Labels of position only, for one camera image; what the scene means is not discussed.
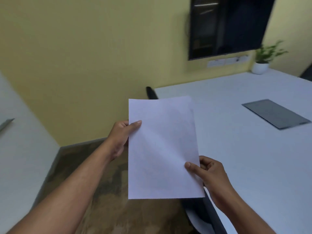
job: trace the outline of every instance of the wall socket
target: wall socket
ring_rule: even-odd
[[[224,65],[232,65],[236,63],[243,63],[250,60],[250,55],[244,55],[240,57],[231,57],[231,58],[224,58],[218,60],[211,60],[208,62],[207,67],[214,67],[214,66],[224,66]]]

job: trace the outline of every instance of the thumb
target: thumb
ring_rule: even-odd
[[[186,162],[184,167],[186,168],[186,170],[188,170],[191,173],[196,174],[197,176],[199,176],[202,180],[205,180],[206,176],[207,176],[207,171],[200,168],[199,166],[197,166],[196,164],[190,163],[190,162]]]
[[[141,121],[141,120],[136,121],[136,122],[133,122],[133,123],[131,123],[130,125],[128,125],[128,126],[126,127],[126,132],[127,132],[128,134],[131,134],[132,132],[134,132],[134,131],[136,131],[137,129],[139,129],[141,125],[142,125],[142,121]]]

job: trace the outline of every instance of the desk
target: desk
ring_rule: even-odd
[[[270,69],[155,92],[192,97],[199,153],[223,163],[236,191],[277,233],[312,232],[312,124],[280,131],[241,105],[268,98],[312,120],[312,82]]]

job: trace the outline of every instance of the person's left hand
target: person's left hand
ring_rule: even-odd
[[[123,146],[131,133],[140,128],[142,121],[133,122],[118,121],[114,124],[103,146],[108,146],[111,152],[111,160],[117,158],[123,151]]]

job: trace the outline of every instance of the brown carpet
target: brown carpet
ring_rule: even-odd
[[[39,200],[62,183],[99,142],[62,151]],[[76,234],[189,234],[193,233],[179,200],[128,200],[128,151],[105,171]]]

